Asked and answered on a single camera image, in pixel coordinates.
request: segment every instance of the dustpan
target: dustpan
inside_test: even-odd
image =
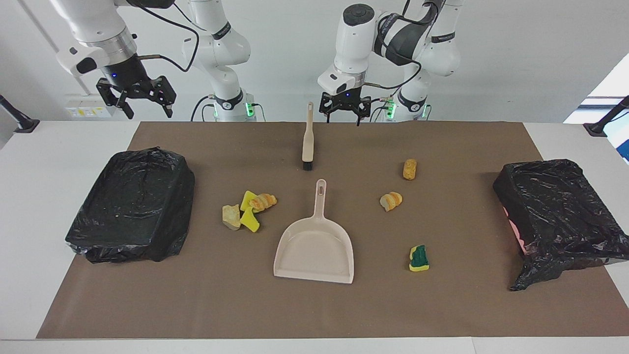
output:
[[[277,277],[351,284],[353,249],[350,237],[323,216],[326,181],[318,180],[312,217],[293,222],[277,245],[273,274]]]

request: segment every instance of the hole in dustpan handle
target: hole in dustpan handle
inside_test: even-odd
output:
[[[325,190],[327,183],[325,180],[316,182],[316,190],[314,193],[314,214],[313,217],[323,217],[323,209],[325,208]]]

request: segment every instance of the robotic arm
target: robotic arm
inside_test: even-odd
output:
[[[129,32],[118,6],[170,7],[174,0],[50,0],[66,20],[80,45],[57,54],[61,66],[74,76],[100,69],[105,77],[96,84],[108,106],[115,106],[133,118],[128,98],[144,98],[162,106],[172,116],[177,95],[165,76],[150,79],[140,62],[135,36]],[[120,93],[116,97],[113,90]]]
[[[196,23],[211,33],[200,37],[197,56],[192,64],[209,75],[217,119],[222,122],[254,120],[253,110],[250,109],[253,96],[244,92],[234,70],[227,67],[249,60],[249,42],[227,21],[221,0],[189,2]],[[189,60],[194,52],[191,39],[184,41],[182,50]]]
[[[418,17],[409,20],[397,13],[375,11],[354,4],[343,12],[337,31],[334,63],[319,78],[324,92],[319,112],[353,111],[357,123],[369,117],[373,101],[360,97],[366,83],[368,57],[373,51],[397,66],[404,67],[404,84],[391,102],[392,121],[412,120],[419,115],[430,86],[430,73],[449,76],[460,64],[454,42],[454,28],[464,0],[425,0]]]

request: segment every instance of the black trash bag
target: black trash bag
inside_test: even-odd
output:
[[[94,183],[65,240],[92,263],[179,254],[192,210],[194,174],[159,147],[115,154]]]
[[[562,271],[629,260],[629,239],[570,160],[504,165],[494,191],[519,233],[524,266],[511,288],[559,278]]]

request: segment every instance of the brown mat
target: brown mat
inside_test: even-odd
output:
[[[507,291],[522,262],[491,185],[506,163],[540,159],[521,123],[315,124],[314,171],[301,170],[302,123],[142,123],[129,149],[160,146],[196,175],[187,241],[161,263],[92,265],[76,256],[38,338],[627,336],[629,310],[604,268]],[[418,177],[401,177],[419,161]],[[351,285],[276,278],[277,242],[313,212],[352,239]],[[230,231],[221,206],[273,193],[256,234]],[[404,202],[385,213],[381,195]],[[430,270],[408,270],[426,244]]]

